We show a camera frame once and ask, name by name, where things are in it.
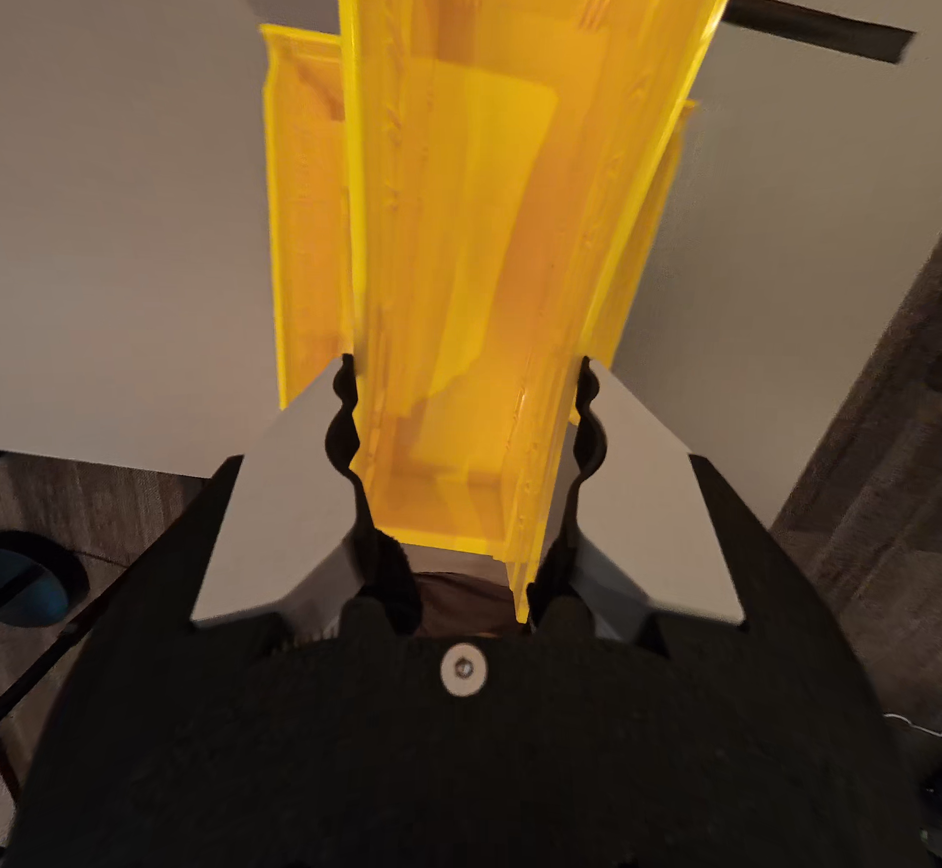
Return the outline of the black strip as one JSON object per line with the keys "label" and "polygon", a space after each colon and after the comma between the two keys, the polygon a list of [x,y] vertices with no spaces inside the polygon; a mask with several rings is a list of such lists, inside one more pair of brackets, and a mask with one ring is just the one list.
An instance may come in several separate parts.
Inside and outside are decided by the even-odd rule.
{"label": "black strip", "polygon": [[916,36],[901,27],[868,23],[778,0],[728,0],[722,22],[866,60],[899,65]]}

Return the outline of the blue round object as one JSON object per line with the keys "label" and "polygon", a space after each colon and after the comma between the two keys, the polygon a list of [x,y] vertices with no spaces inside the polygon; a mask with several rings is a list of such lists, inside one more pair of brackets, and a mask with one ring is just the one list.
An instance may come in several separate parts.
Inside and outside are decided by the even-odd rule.
{"label": "blue round object", "polygon": [[88,593],[88,573],[76,553],[35,533],[1,532],[2,626],[56,626]]}

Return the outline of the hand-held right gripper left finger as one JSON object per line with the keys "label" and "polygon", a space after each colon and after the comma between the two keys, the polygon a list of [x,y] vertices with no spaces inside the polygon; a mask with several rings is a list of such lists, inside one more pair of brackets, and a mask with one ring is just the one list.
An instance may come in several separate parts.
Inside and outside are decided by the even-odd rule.
{"label": "hand-held right gripper left finger", "polygon": [[297,634],[332,634],[365,582],[356,552],[366,496],[350,468],[352,356],[332,359],[242,459],[202,586],[194,626],[273,614]]}

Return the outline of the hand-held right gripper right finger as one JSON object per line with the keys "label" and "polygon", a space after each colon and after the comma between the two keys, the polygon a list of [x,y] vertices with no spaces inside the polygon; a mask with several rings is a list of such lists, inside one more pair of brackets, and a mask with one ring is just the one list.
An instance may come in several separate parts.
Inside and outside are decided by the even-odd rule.
{"label": "hand-held right gripper right finger", "polygon": [[655,615],[739,627],[743,607],[688,447],[595,358],[583,358],[576,410],[563,575],[596,632],[639,634]]}

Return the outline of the yellow transparent plastic bin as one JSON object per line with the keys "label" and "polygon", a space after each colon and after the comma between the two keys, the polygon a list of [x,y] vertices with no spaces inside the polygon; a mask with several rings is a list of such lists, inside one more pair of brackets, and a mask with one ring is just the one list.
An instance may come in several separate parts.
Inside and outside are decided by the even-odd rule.
{"label": "yellow transparent plastic bin", "polygon": [[345,111],[337,35],[262,25],[280,407],[352,344]]}
{"label": "yellow transparent plastic bin", "polygon": [[522,621],[727,1],[339,0],[356,471],[383,532],[504,562]]}

